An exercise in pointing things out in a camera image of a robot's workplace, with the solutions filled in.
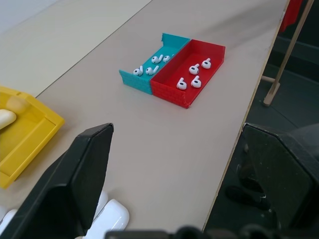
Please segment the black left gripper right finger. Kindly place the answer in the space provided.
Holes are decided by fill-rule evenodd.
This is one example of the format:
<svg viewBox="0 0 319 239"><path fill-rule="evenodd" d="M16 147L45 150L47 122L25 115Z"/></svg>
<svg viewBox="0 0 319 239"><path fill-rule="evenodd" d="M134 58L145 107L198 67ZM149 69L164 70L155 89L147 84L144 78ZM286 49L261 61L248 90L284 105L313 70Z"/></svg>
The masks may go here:
<svg viewBox="0 0 319 239"><path fill-rule="evenodd" d="M242 133L281 228L319 230L319 123L288 132L247 123Z"/></svg>

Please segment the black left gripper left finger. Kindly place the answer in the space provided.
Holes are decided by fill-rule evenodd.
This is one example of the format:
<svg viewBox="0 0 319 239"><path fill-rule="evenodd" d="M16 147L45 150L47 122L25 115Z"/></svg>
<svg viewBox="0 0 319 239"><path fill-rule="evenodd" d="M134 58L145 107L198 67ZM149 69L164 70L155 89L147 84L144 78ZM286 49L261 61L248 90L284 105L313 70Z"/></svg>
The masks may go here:
<svg viewBox="0 0 319 239"><path fill-rule="evenodd" d="M106 177L114 126L77 135L42 174L0 239L75 239L90 229Z"/></svg>

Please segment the yellow plastic bin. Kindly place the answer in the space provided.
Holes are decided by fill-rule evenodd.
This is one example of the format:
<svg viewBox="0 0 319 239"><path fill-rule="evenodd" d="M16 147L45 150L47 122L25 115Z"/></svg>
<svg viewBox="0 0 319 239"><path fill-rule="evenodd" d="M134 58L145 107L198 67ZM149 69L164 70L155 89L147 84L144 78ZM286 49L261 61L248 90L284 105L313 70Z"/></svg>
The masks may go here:
<svg viewBox="0 0 319 239"><path fill-rule="evenodd" d="M0 129L0 187L8 187L64 124L64 119L38 99L0 86L0 109L16 120Z"/></svg>

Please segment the dark rounded shoe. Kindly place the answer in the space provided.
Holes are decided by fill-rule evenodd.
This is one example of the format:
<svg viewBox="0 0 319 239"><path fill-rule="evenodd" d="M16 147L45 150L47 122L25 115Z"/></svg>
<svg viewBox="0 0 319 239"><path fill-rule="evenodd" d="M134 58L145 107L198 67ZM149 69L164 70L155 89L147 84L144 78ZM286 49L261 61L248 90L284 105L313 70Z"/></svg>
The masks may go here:
<svg viewBox="0 0 319 239"><path fill-rule="evenodd" d="M225 195L229 200L245 206L254 207L263 211L270 209L270 204L265 198L260 198L259 201L256 201L251 195L237 186L228 186L225 189Z"/></svg>

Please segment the wooden pole stand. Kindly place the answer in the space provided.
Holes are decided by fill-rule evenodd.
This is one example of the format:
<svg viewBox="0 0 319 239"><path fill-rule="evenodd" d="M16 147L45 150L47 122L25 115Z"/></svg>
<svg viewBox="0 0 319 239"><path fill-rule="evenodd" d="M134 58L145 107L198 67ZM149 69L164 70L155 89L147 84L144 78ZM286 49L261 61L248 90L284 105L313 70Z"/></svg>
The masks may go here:
<svg viewBox="0 0 319 239"><path fill-rule="evenodd" d="M299 22L298 22L296 30L295 30L295 32L294 32L294 34L292 36L292 39L291 39L290 44L289 44L289 46L287 48L287 51L285 53L285 56L283 58L283 61L282 61L281 65L280 65L280 68L278 70L278 73L277 73L276 77L275 78L270 78L270 77L266 77L266 76L261 76L261 80L272 83L271 88L269 89L267 95L265 96L265 98L263 100L263 105L266 106L266 107L270 106L270 104L272 103L272 101L273 101L273 99L274 99L274 97L275 97L275 95L276 95L276 93L277 93L277 91L278 91L278 89L280 87L279 80L280 80L281 75L282 75L282 73L283 73L283 71L285 69L285 66L286 66L286 64L287 64L287 62L289 60L289 57L290 57L290 55L291 55L291 53L293 51L293 48L294 48L294 46L296 44L298 36L299 36L299 34L300 34L301 30L302 30L302 27L303 27L303 25L304 25L304 23L306 21L306 18L307 18L308 14L309 14L309 12L311 10L311 7L312 7L314 1L315 0L308 0L307 1L307 4L306 4L306 6L304 8L304 11L303 11L303 13L301 15L301 18L300 18Z"/></svg>

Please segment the red brick-pattern tray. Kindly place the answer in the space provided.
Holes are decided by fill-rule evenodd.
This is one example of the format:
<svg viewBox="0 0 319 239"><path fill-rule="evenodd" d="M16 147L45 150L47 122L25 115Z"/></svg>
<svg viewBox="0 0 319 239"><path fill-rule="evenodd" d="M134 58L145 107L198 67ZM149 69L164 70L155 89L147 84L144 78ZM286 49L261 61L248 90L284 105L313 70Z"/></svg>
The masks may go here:
<svg viewBox="0 0 319 239"><path fill-rule="evenodd" d="M192 102L207 85L224 62L226 47L199 40L190 40L150 81L153 95L178 106L189 108ZM202 61L211 59L211 68L204 69ZM189 72L189 67L199 64L200 88L191 86L196 75ZM187 83L186 90L176 87L183 77Z"/></svg>

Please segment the red cloth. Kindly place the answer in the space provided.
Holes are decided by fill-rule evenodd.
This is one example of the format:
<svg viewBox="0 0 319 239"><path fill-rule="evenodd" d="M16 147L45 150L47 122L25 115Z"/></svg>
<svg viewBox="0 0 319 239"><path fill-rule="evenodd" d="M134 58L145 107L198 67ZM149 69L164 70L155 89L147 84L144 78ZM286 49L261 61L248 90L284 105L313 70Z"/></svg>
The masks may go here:
<svg viewBox="0 0 319 239"><path fill-rule="evenodd" d="M284 32L288 26L296 22L302 2L303 0L290 0L279 33Z"/></svg>

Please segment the teal brick-pattern tray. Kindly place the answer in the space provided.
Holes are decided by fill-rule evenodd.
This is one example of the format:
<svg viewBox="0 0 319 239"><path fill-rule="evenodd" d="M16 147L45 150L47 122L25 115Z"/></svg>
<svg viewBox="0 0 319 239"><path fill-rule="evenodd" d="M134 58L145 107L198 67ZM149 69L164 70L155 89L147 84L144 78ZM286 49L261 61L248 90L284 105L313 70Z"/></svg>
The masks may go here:
<svg viewBox="0 0 319 239"><path fill-rule="evenodd" d="M142 64L144 72L141 76L135 76L133 75L133 72L129 73L123 70L119 71L122 77L123 84L151 95L152 89L150 80L169 62L168 61L164 63L163 61L161 61L159 64L153 64L151 62L151 59L154 56L159 57L161 54L163 55L163 57L167 55L175 56L189 41L189 38L163 33L161 36L162 47L158 51L156 51L144 64ZM159 65L159 69L157 70L157 72L152 76L147 75L146 69L148 67L154 68L156 65Z"/></svg>

